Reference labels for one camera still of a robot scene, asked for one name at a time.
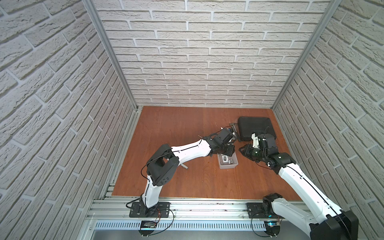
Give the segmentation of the translucent plastic storage box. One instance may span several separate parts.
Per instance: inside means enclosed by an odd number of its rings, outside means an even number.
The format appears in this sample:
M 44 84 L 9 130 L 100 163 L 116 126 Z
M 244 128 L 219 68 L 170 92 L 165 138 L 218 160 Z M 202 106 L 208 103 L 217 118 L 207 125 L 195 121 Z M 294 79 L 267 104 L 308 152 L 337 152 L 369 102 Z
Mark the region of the translucent plastic storage box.
M 232 156 L 218 154 L 218 161 L 219 168 L 222 170 L 234 169 L 239 164 L 236 153 L 233 153 Z

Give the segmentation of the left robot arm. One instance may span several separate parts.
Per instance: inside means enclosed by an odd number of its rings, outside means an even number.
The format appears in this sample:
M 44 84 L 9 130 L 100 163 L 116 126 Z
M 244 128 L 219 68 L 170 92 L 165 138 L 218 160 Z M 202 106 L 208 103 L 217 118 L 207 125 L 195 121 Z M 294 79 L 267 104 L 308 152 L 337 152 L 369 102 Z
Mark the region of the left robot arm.
M 147 183 L 145 191 L 141 195 L 141 203 L 146 209 L 154 209 L 158 205 L 162 187 L 172 179 L 180 165 L 212 155 L 231 157 L 235 153 L 234 141 L 233 129 L 226 127 L 184 146 L 161 145 L 143 167 L 147 175 L 142 176 Z

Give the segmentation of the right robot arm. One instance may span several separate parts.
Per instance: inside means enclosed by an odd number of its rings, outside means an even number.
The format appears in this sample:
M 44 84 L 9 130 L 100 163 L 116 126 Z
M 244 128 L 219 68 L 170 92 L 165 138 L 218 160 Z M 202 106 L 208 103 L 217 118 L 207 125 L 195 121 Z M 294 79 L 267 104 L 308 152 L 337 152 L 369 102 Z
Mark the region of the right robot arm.
M 344 211 L 329 199 L 302 171 L 288 153 L 280 153 L 274 136 L 252 135 L 253 142 L 239 149 L 247 159 L 263 162 L 287 182 L 306 204 L 309 213 L 293 206 L 282 195 L 274 193 L 263 198 L 266 217 L 283 217 L 306 233 L 312 240 L 356 240 L 359 220 L 352 211 Z

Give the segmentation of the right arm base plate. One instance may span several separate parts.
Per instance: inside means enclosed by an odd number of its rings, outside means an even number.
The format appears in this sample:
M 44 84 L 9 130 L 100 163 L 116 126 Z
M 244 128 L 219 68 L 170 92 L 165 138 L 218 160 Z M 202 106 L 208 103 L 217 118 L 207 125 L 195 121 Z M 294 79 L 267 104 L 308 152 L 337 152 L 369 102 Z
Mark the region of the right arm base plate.
M 246 203 L 249 218 L 281 219 L 282 216 L 273 213 L 272 209 L 265 210 L 263 203 Z

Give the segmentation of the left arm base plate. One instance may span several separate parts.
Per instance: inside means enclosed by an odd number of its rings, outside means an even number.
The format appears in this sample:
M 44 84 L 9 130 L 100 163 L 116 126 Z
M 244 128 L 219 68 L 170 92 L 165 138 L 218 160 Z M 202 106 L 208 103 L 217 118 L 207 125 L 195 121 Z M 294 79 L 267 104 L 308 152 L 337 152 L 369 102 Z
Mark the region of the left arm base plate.
M 170 213 L 170 202 L 158 202 L 150 209 L 141 202 L 134 202 L 131 205 L 130 218 L 168 218 Z

